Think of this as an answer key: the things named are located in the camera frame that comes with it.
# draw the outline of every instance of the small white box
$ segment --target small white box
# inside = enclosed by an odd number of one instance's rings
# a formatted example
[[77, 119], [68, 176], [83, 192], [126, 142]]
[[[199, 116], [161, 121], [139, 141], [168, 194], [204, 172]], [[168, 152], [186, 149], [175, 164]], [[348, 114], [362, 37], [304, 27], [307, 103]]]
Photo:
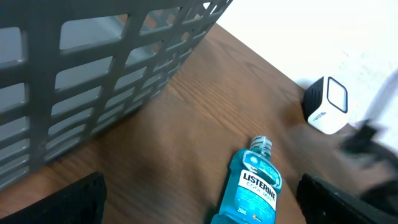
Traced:
[[305, 90], [302, 101], [305, 120], [325, 134], [334, 134], [349, 120], [348, 91], [325, 76]]

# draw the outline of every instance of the wooden table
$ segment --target wooden table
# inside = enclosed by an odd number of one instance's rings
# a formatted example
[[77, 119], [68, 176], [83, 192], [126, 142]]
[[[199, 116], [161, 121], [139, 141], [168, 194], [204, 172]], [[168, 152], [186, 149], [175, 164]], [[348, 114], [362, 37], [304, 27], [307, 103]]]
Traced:
[[304, 172], [348, 190], [353, 181], [326, 150], [335, 136], [304, 121], [302, 95], [215, 25], [157, 98], [1, 192], [0, 217], [98, 170], [108, 187], [103, 223], [203, 223], [216, 206], [230, 157], [261, 134], [273, 141], [272, 163], [284, 178], [277, 223], [305, 223], [294, 197]]

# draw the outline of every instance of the mouthwash bottle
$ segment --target mouthwash bottle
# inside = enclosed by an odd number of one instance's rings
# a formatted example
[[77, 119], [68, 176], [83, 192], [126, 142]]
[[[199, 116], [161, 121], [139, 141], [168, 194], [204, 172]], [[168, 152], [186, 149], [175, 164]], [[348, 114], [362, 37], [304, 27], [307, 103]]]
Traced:
[[267, 137], [256, 136], [250, 149], [241, 149], [233, 156], [221, 208], [211, 224], [275, 223], [282, 177], [270, 162], [271, 147]]

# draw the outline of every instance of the gray plastic basket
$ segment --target gray plastic basket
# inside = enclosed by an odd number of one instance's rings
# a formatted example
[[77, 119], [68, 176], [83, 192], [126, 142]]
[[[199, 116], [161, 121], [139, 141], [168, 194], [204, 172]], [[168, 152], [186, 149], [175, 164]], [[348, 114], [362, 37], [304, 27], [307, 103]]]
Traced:
[[0, 0], [0, 190], [158, 94], [231, 1]]

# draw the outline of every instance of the bottle neck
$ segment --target bottle neck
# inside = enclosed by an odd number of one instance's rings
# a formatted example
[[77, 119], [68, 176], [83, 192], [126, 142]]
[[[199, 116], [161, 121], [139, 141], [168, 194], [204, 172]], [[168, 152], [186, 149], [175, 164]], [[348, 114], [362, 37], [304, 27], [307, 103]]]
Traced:
[[256, 136], [251, 141], [250, 150], [260, 154], [263, 158], [271, 161], [272, 142], [265, 136]]

